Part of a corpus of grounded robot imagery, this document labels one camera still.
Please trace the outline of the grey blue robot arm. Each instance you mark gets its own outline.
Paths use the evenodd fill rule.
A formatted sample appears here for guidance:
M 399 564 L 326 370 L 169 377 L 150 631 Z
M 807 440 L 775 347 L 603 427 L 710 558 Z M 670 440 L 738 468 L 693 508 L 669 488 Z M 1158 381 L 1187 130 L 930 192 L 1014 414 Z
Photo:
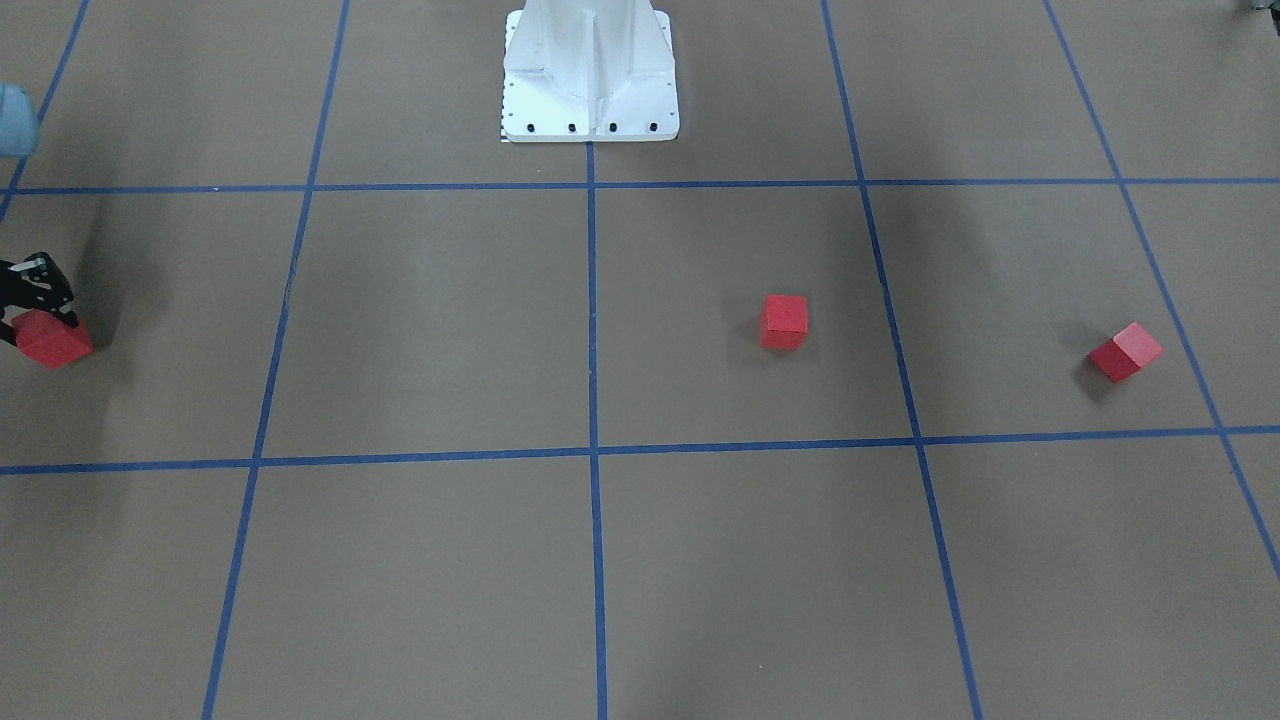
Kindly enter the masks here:
M 38 118 L 27 92 L 17 85 L 1 90 L 1 156 L 27 159 L 38 147 Z M 61 268 L 46 252 L 1 264 L 3 310 L 18 307 L 51 314 L 70 328 L 81 320 L 70 310 L 76 296 Z

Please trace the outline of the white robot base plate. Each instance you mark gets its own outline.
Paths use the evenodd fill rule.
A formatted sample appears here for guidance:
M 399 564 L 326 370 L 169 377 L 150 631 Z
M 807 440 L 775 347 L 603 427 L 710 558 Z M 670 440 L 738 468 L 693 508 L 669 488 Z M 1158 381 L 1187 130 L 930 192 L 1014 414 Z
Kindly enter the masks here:
M 649 1 L 526 1 L 507 14 L 500 137 L 636 143 L 678 137 L 669 14 Z

